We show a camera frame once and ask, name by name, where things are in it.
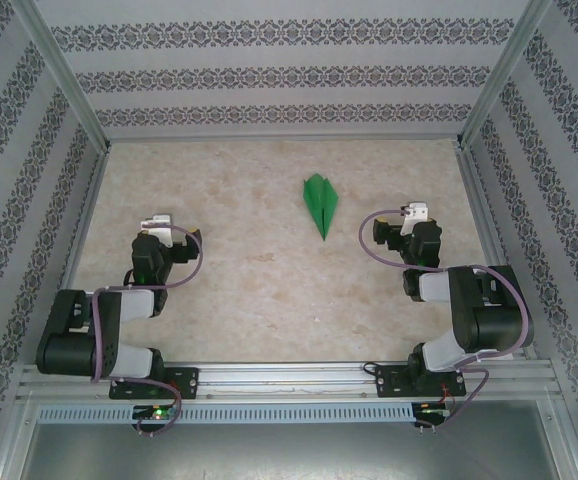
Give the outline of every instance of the white bracket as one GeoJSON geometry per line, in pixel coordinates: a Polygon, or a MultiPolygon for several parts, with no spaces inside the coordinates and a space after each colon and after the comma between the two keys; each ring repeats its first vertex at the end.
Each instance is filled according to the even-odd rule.
{"type": "Polygon", "coordinates": [[[400,235],[409,235],[413,232],[413,226],[416,223],[426,222],[429,219],[429,208],[425,202],[411,202],[405,210],[407,214],[400,235]]]}
{"type": "Polygon", "coordinates": [[[173,235],[170,228],[149,228],[150,225],[155,224],[164,223],[171,225],[171,222],[171,215],[154,215],[153,217],[147,218],[146,220],[140,222],[140,229],[146,230],[149,235],[155,235],[165,247],[171,248],[173,246],[173,235]]]}

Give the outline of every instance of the patterned wallpaper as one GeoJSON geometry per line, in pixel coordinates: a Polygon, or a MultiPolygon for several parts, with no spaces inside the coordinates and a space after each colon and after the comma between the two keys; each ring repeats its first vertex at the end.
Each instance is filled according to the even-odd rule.
{"type": "Polygon", "coordinates": [[[471,147],[578,432],[578,2],[552,4],[471,147]]]}
{"type": "Polygon", "coordinates": [[[98,3],[38,1],[116,139],[457,134],[527,0],[98,3]]]}
{"type": "Polygon", "coordinates": [[[34,360],[98,161],[36,46],[0,0],[0,435],[17,367],[34,360]]]}

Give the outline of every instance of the metal vent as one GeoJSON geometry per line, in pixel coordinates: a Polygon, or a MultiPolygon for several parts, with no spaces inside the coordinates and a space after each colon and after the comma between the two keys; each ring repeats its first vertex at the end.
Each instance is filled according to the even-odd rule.
{"type": "MultiPolygon", "coordinates": [[[[54,405],[40,410],[38,422],[120,424],[131,421],[127,405],[54,405]]],[[[413,422],[410,403],[294,404],[294,405],[184,405],[182,424],[375,423],[413,422]]],[[[146,423],[165,423],[148,421],[146,423]]]]}

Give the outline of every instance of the marble floor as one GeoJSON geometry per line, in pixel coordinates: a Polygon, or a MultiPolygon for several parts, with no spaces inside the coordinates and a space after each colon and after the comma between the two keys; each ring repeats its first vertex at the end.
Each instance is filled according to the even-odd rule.
{"type": "MultiPolygon", "coordinates": [[[[201,229],[205,264],[159,317],[124,324],[124,343],[169,361],[403,360],[449,328],[449,307],[406,297],[357,230],[411,200],[443,228],[442,265],[484,261],[449,140],[116,144],[74,287],[120,284],[140,220],[171,213],[201,229]],[[326,242],[302,198],[315,172],[339,195],[326,242]]],[[[191,268],[174,266],[170,281],[191,268]]]]}

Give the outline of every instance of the metal base plate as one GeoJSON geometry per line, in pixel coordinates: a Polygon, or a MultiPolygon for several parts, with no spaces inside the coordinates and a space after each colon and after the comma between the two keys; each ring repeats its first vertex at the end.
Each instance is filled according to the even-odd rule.
{"type": "MultiPolygon", "coordinates": [[[[165,383],[180,392],[183,400],[195,400],[198,393],[197,368],[169,367],[165,370],[165,383]]],[[[137,383],[115,382],[109,387],[112,400],[173,400],[174,395],[164,388],[137,383]]]]}
{"type": "Polygon", "coordinates": [[[427,373],[412,383],[407,365],[380,365],[376,367],[376,388],[379,398],[442,397],[445,385],[454,397],[467,394],[465,381],[457,372],[427,373]]]}

